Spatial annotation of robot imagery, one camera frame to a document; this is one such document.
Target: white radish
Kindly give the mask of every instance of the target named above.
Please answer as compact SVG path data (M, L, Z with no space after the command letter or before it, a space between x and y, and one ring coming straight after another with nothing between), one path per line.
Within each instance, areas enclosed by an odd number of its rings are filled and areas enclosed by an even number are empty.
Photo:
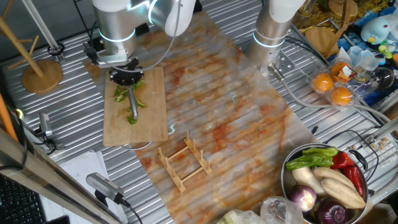
M321 181L321 186L327 194L349 208L364 208L366 206L366 202L355 189L338 180L325 178Z
M323 180L324 178L332 178L340 181L343 184L346 184L348 187L352 187L353 189L355 189L354 184L349 180L349 178L344 176L344 174L330 168L316 167L312 172L318 180Z
M292 170L292 173L297 183L311 187L319 197L327 196L321 187L320 181L314 176L309 167Z

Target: wooden cutting board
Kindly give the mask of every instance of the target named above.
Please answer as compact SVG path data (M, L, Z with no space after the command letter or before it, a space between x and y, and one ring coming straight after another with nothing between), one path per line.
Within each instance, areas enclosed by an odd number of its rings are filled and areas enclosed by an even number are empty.
M129 124L126 109L130 102L114 100L114 91L118 86L111 82L107 74L105 82L104 107L104 146L117 146L137 142L167 140L167 114L164 90L163 68L154 68L144 74L144 84L134 91L135 96L146 107L138 107L138 122Z

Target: blue plush toy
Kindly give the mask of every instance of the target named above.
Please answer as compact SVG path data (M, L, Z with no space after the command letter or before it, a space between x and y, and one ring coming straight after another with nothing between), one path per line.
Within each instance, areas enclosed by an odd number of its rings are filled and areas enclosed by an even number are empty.
M390 32L390 24L383 18L375 18L368 22L361 31L363 41L372 45L380 44Z

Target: blue light ring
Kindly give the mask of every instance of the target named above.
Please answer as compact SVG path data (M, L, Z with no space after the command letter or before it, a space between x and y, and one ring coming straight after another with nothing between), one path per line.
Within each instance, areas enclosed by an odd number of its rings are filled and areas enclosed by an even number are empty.
M153 0L150 5L149 5L149 9L148 9L148 21L153 24L152 22L152 11L154 10L155 4L156 4L157 0Z
M259 40L257 40L256 35L254 35L254 32L253 32L253 39L254 39L259 45L261 45L262 47L268 47L268 48L271 48L271 47L279 47L279 46L281 46L281 45L285 42L285 40L284 40L284 41L282 41L281 43L279 43L279 44L277 44L277 45L267 45L267 44L263 44L263 43L261 43Z
M102 38L104 38L104 39L107 40L107 41L114 42L114 43L120 43L120 42L124 42L124 41L126 41L126 40L131 39L131 37L133 37L133 36L136 34L136 30L134 29L134 30L132 31L132 33L131 33L128 37L123 38L123 39L121 39L121 40L113 40L113 39L107 38L107 37L104 36L104 34L101 33L100 30L99 30L99 34L102 36Z

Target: white paper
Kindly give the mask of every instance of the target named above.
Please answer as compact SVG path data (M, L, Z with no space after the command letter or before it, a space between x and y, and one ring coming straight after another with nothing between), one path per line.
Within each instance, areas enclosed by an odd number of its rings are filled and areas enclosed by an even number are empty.
M83 155L78 156L71 161L68 161L61 165L61 167L71 175L79 184L81 184L85 189L87 189L90 193L94 195L95 189L92 188L86 182L86 176L92 173L99 173L106 178L108 177L108 173L105 167L105 161L103 159L101 152L93 152L89 151ZM42 205L44 208L44 213L47 221L51 221L58 217L69 216L70 224L90 224L89 221L84 218L74 214L73 212L67 210L66 208L61 207L57 203L40 196L42 201ZM126 214L124 214L123 209L120 205L116 205L110 199L106 199L109 209L114 212L121 220L127 223Z

